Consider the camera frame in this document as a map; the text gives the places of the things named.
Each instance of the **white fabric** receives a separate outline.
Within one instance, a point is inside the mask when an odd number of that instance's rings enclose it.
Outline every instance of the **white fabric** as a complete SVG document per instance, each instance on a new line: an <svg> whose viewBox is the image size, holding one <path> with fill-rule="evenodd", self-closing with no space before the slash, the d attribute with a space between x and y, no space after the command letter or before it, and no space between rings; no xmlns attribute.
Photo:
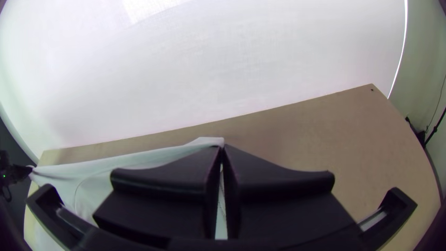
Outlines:
<svg viewBox="0 0 446 251"><path fill-rule="evenodd" d="M34 168L30 178L39 186L53 185L68 210L87 222L97 225L92 215L113 190L110 182L110 173L113 169L159 167L200 149L215 145L223 147L224 139L197 138L182 146L73 164L38 166ZM35 227L35 234L39 250L57 250L55 247L58 245L38 223Z"/></svg>

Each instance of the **black cable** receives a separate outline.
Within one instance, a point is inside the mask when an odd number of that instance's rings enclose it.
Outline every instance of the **black cable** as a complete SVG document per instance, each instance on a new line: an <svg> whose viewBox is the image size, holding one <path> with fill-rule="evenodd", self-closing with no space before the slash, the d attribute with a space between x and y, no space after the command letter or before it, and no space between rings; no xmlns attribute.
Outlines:
<svg viewBox="0 0 446 251"><path fill-rule="evenodd" d="M446 81L446 74L445 74L445 78L443 79L443 84L441 85L440 97L438 98L437 107L435 107L435 111L433 112L433 115L432 115L432 118L431 118L431 122L429 122L429 124L426 126L426 132L425 133L427 133L429 131L429 127L431 126L433 118L435 117L435 114L437 113L438 105L440 104L441 95L443 93L443 87L445 87L445 81Z"/></svg>

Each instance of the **tabletop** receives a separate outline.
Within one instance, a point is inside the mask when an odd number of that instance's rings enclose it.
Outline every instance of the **tabletop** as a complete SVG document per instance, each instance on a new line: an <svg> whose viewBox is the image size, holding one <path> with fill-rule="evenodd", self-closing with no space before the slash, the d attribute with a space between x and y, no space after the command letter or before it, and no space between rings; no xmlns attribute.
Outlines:
<svg viewBox="0 0 446 251"><path fill-rule="evenodd" d="M286 168L329 170L332 193L356 220L400 188L418 207L383 250L412 250L440 207L427 157L409 125L373 85L207 124L100 144L48 150L39 165L107 158L182 145L197 137L233 145ZM29 194L37 189L32 184ZM25 240L33 247L36 219L25 212Z"/></svg>

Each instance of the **white wall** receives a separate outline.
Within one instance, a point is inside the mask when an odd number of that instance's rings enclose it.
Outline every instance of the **white wall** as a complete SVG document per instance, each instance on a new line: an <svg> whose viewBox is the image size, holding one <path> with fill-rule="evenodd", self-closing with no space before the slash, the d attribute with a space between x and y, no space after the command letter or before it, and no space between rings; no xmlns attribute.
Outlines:
<svg viewBox="0 0 446 251"><path fill-rule="evenodd" d="M404 0L10 0L0 100L40 156L368 83L387 95L404 20Z"/></svg>
<svg viewBox="0 0 446 251"><path fill-rule="evenodd" d="M432 118L446 74L446 16L438 0L408 0L406 46L390 101L418 130ZM446 88L431 127L446 106ZM446 192L446 120L427 145Z"/></svg>

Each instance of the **black plastic part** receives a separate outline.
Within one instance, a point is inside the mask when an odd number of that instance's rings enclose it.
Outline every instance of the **black plastic part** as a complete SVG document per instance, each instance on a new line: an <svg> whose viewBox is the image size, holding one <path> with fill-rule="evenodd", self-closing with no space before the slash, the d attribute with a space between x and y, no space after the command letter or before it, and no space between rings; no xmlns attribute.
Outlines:
<svg viewBox="0 0 446 251"><path fill-rule="evenodd" d="M230 239L213 240L221 162ZM51 185L26 202L75 251L376 250L417 206L393 188L379 206L386 216L363 232L331 194L331 173L285 169L228 145L159 168L117 169L111 180L94 214L100 228L66 210Z"/></svg>
<svg viewBox="0 0 446 251"><path fill-rule="evenodd" d="M384 219L362 234L362 239L370 250L377 250L390 240L406 223L417 204L394 187L387 192L380 208L386 213Z"/></svg>
<svg viewBox="0 0 446 251"><path fill-rule="evenodd" d="M166 237L214 238L219 153L209 147L157 168L114 170L114 191L94 220L104 230L159 248L166 248Z"/></svg>
<svg viewBox="0 0 446 251"><path fill-rule="evenodd" d="M350 227L361 230L331 194L330 172L299 172L226 145L224 182L228 237L273 238L296 246Z"/></svg>

